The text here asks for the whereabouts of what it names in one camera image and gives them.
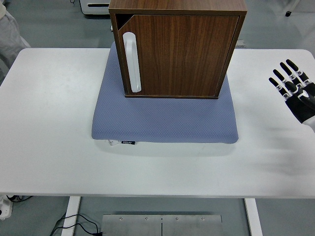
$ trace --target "white table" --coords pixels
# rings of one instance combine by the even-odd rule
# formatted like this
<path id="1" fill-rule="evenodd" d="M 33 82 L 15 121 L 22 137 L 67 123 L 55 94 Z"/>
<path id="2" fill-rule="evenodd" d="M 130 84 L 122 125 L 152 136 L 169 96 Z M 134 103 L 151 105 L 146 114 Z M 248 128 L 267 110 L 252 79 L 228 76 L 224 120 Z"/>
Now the white table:
<path id="1" fill-rule="evenodd" d="M 63 196 L 314 198 L 315 134 L 268 78 L 303 50 L 235 50 L 228 78 L 235 144 L 91 138 L 109 49 L 25 49 L 0 87 L 0 193 Z"/>

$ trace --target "blue cushion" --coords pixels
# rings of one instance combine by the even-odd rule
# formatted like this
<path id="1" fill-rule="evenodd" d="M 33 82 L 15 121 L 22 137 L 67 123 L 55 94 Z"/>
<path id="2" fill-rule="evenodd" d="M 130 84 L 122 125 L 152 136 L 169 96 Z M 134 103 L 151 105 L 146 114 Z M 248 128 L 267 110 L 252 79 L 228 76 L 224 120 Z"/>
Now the blue cushion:
<path id="1" fill-rule="evenodd" d="M 219 99 L 126 98 L 113 43 L 95 108 L 92 137 L 158 143 L 238 140 L 227 77 Z"/>

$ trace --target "table leg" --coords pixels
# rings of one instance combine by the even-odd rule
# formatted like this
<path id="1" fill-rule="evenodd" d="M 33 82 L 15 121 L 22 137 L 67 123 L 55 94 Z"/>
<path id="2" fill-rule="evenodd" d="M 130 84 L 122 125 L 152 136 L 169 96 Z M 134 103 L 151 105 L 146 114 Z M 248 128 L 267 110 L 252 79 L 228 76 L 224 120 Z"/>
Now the table leg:
<path id="1" fill-rule="evenodd" d="M 80 200 L 81 200 L 81 197 L 77 197 L 77 196 L 70 197 L 67 213 L 65 214 L 66 217 L 71 216 L 71 215 L 76 215 L 78 213 Z M 76 220 L 77 220 L 77 216 L 67 218 L 64 220 L 63 226 L 70 227 L 71 225 L 74 225 L 76 223 Z M 69 229 L 63 229 L 61 236 L 73 236 L 73 232 L 74 232 L 74 227 L 71 227 Z"/>
<path id="2" fill-rule="evenodd" d="M 250 226 L 251 236 L 262 236 L 261 225 L 255 198 L 245 198 L 244 202 L 247 212 L 248 224 Z"/>

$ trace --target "white device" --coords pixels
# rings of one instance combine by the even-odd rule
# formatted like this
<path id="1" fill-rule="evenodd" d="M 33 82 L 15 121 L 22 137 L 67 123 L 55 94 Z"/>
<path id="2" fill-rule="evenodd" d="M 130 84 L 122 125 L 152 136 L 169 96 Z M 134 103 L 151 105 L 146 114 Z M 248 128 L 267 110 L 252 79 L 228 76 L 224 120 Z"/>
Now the white device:
<path id="1" fill-rule="evenodd" d="M 0 219 L 4 220 L 9 218 L 12 213 L 12 202 L 6 195 L 0 195 Z"/>
<path id="2" fill-rule="evenodd" d="M 108 15 L 110 0 L 80 0 L 84 15 Z"/>

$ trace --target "door handle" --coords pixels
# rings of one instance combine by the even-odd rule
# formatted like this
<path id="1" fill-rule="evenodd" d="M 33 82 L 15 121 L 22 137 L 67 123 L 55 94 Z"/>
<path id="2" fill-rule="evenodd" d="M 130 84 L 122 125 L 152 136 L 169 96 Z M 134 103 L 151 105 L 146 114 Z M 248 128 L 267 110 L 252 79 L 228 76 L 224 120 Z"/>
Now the door handle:
<path id="1" fill-rule="evenodd" d="M 141 91 L 139 60 L 137 52 L 136 35 L 132 32 L 123 34 L 124 46 L 127 58 L 127 66 L 132 92 Z"/>

